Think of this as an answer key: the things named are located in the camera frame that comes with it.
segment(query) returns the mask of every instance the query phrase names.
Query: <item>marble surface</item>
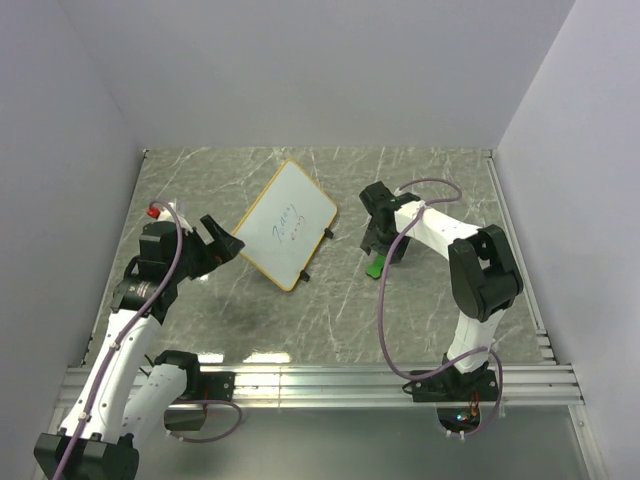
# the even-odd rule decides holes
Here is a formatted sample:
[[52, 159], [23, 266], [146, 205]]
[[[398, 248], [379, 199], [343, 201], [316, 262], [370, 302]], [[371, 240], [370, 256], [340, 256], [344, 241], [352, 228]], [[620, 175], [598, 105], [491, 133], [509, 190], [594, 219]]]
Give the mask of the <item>marble surface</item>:
[[[338, 204], [333, 240], [324, 240], [307, 271], [309, 283], [283, 292], [244, 258], [206, 278], [185, 281], [151, 356], [164, 349], [223, 355], [225, 363], [290, 361], [298, 364], [383, 361], [376, 332], [379, 284], [365, 275], [373, 257], [360, 249], [368, 222], [359, 192], [382, 180], [393, 190], [424, 176], [443, 176], [463, 190], [463, 199], [437, 208], [478, 225], [502, 224], [485, 159], [476, 149], [429, 148], [198, 148], [151, 150], [126, 220], [108, 282], [113, 291], [138, 236], [149, 220], [149, 199], [178, 199], [189, 221], [211, 214], [233, 230], [286, 158], [296, 159]], [[423, 198], [444, 195], [445, 186], [416, 186]], [[393, 267], [386, 296], [386, 331], [399, 362], [436, 363], [448, 349], [458, 319], [447, 262], [412, 241]], [[104, 338], [111, 294], [105, 296], [90, 344], [92, 363]], [[496, 349], [507, 363], [542, 360], [524, 296], [496, 333]]]

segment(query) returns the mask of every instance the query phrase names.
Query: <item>red cap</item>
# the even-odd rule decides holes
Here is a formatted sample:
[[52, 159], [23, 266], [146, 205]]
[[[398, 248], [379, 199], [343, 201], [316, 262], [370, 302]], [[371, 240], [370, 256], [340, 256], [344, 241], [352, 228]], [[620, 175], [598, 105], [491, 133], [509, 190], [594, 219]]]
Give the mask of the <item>red cap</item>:
[[147, 208], [147, 215], [157, 220], [160, 216], [160, 209], [158, 207], [149, 207]]

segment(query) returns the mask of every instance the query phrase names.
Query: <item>gray floor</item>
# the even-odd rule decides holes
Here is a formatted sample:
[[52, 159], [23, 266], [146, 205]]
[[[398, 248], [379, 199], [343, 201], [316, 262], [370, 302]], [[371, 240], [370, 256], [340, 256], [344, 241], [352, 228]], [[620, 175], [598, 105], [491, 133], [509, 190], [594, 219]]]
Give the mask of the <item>gray floor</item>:
[[[444, 176], [462, 188], [464, 197], [438, 209], [468, 223], [502, 225], [486, 161], [476, 149], [152, 150], [140, 174], [108, 291], [138, 251], [138, 235], [149, 220], [145, 208], [151, 198], [177, 198], [186, 205], [192, 224], [198, 225], [200, 216], [209, 213], [231, 231], [289, 157], [318, 181], [339, 208], [332, 227], [335, 238], [323, 241], [307, 268], [311, 281], [283, 292], [238, 257], [206, 279], [181, 285], [150, 355], [180, 349], [223, 354], [225, 363], [240, 363], [264, 353], [276, 354], [262, 357], [267, 361], [302, 364], [380, 362], [375, 326], [378, 283], [364, 273], [372, 259], [359, 249], [368, 217], [358, 193], [376, 180], [393, 190], [414, 178]], [[439, 186], [414, 191], [423, 198], [446, 193]], [[412, 242], [403, 263], [394, 267], [387, 292], [387, 339], [394, 358], [440, 361], [458, 318], [446, 261]], [[110, 301], [108, 294], [90, 345], [89, 363], [95, 360], [104, 338]], [[542, 360], [523, 296], [501, 322], [496, 340], [505, 362]]]
[[[193, 437], [223, 432], [233, 411]], [[139, 480], [584, 480], [567, 407], [509, 409], [464, 444], [431, 409], [255, 409], [230, 437], [184, 444], [158, 425], [140, 452]]]

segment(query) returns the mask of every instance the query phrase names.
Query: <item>whiteboard frame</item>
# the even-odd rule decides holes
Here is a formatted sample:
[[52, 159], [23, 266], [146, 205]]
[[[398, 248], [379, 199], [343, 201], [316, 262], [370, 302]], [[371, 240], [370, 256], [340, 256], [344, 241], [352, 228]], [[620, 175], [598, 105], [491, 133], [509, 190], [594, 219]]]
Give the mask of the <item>whiteboard frame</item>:
[[[311, 181], [311, 183], [318, 189], [318, 191], [320, 193], [322, 193], [322, 195], [324, 195], [326, 197], [326, 199], [329, 200], [329, 202], [334, 206], [335, 213], [333, 214], [333, 216], [331, 217], [331, 220], [329, 220], [329, 223], [325, 228], [329, 228], [331, 226], [331, 224], [333, 223], [333, 221], [336, 218], [336, 215], [338, 214], [338, 205], [336, 204], [336, 202], [333, 201], [333, 199], [331, 197], [329, 197], [329, 195], [327, 195], [325, 193], [325, 191], [322, 189], [322, 187], [320, 187], [320, 185], [318, 185], [318, 182], [316, 182], [311, 177], [311, 175], [309, 175], [307, 173], [307, 171], [304, 168], [302, 168], [302, 166], [298, 162], [296, 162], [293, 158], [287, 158], [284, 162], [282, 162], [282, 165], [280, 165], [278, 167], [278, 170], [276, 170], [276, 173], [273, 174], [273, 177], [271, 177], [271, 180], [269, 180], [269, 183], [267, 183], [267, 185], [264, 187], [262, 192], [260, 192], [260, 195], [258, 195], [258, 198], [256, 198], [256, 200], [253, 202], [253, 204], [251, 205], [249, 210], [247, 210], [247, 213], [244, 214], [244, 216], [242, 217], [242, 219], [240, 220], [238, 225], [236, 225], [236, 227], [233, 229], [233, 231], [231, 232], [232, 235], [235, 235], [236, 232], [238, 230], [240, 230], [240, 227], [242, 227], [242, 224], [247, 220], [247, 218], [249, 218], [249, 215], [251, 215], [251, 212], [253, 212], [253, 209], [256, 208], [258, 203], [260, 203], [260, 200], [262, 199], [262, 197], [265, 195], [265, 193], [267, 193], [267, 191], [269, 190], [269, 188], [271, 187], [273, 182], [276, 180], [276, 178], [278, 178], [278, 175], [280, 175], [280, 172], [282, 172], [282, 170], [284, 169], [284, 167], [288, 163], [293, 163], [302, 173], [304, 173], [305, 176]], [[318, 241], [316, 242], [315, 246], [313, 247], [313, 250], [311, 250], [311, 253], [309, 254], [309, 257], [305, 260], [304, 264], [302, 265], [302, 268], [300, 269], [300, 272], [298, 272], [298, 277], [293, 282], [291, 287], [285, 287], [284, 285], [280, 284], [280, 282], [278, 282], [275, 278], [273, 278], [271, 275], [269, 275], [262, 267], [260, 267], [260, 265], [255, 263], [247, 255], [245, 255], [245, 253], [242, 250], [240, 251], [240, 254], [245, 258], [245, 260], [247, 260], [251, 265], [256, 267], [258, 270], [260, 270], [260, 272], [262, 272], [269, 280], [271, 280], [273, 283], [275, 283], [280, 289], [284, 290], [285, 292], [290, 292], [291, 290], [293, 290], [296, 287], [296, 285], [300, 281], [300, 273], [305, 268], [307, 268], [307, 265], [311, 261], [311, 257], [313, 257], [313, 254], [316, 253], [316, 250], [318, 250], [318, 246], [320, 246], [320, 242], [322, 241], [323, 238], [324, 238], [324, 234], [320, 235], [320, 238], [318, 238]]]

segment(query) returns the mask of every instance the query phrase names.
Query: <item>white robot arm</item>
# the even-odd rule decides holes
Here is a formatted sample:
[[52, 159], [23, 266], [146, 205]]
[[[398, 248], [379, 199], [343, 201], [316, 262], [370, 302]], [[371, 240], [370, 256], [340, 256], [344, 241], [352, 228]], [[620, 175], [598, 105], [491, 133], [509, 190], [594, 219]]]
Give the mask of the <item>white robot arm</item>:
[[[487, 372], [488, 351], [498, 323], [523, 289], [522, 277], [504, 231], [496, 225], [469, 225], [433, 208], [425, 209], [425, 202], [416, 195], [391, 193], [382, 182], [366, 187], [360, 193], [360, 199], [371, 215], [361, 244], [367, 254], [375, 251], [388, 256], [395, 242], [395, 251], [386, 261], [397, 263], [413, 238], [449, 261], [452, 293], [460, 315], [443, 364], [478, 350], [435, 377], [428, 385], [432, 390], [422, 397], [423, 401], [468, 398], [469, 392], [475, 392], [487, 379], [495, 386], [496, 382], [488, 376], [493, 373]], [[422, 217], [416, 220], [421, 210]], [[405, 230], [404, 238], [398, 242], [399, 232]], [[424, 381], [422, 385], [413, 383], [414, 390], [427, 384]]]
[[[197, 403], [206, 396], [206, 382], [211, 379], [201, 374], [198, 356], [165, 351], [155, 359], [146, 384], [129, 400], [144, 354], [177, 299], [178, 284], [230, 261], [244, 244], [208, 215], [200, 221], [213, 241], [205, 244], [180, 215], [176, 215], [181, 227], [177, 229], [167, 211], [150, 208], [147, 213], [157, 221], [143, 227], [140, 254], [131, 259], [114, 291], [105, 339], [82, 393], [58, 433], [41, 434], [34, 449], [49, 479], [133, 480], [139, 460], [137, 449], [169, 405], [178, 398]], [[176, 260], [178, 230], [182, 246]], [[157, 298], [152, 296], [154, 292], [160, 292], [155, 293]], [[147, 302], [150, 308], [141, 312]], [[139, 320], [120, 338], [134, 317]], [[111, 361], [105, 362], [110, 355]], [[96, 382], [97, 394], [92, 397]], [[199, 429], [204, 411], [201, 417], [201, 422], [191, 420], [191, 428], [181, 430]]]
[[[412, 201], [403, 205], [395, 212], [396, 228], [404, 230], [418, 214], [423, 202]], [[424, 211], [422, 219], [407, 232], [407, 236], [424, 243], [444, 258], [449, 260], [449, 245], [457, 239], [466, 239], [478, 234], [479, 227], [469, 225], [449, 217], [434, 208]], [[498, 323], [504, 316], [505, 310], [500, 309], [491, 314], [489, 318], [480, 322], [477, 318], [471, 318], [464, 312], [460, 312], [458, 326], [453, 343], [447, 351], [447, 358], [455, 358], [465, 352], [478, 347], [487, 349], [493, 342], [493, 335]], [[488, 352], [477, 353], [456, 363], [455, 367], [460, 373], [472, 372], [487, 361]]]

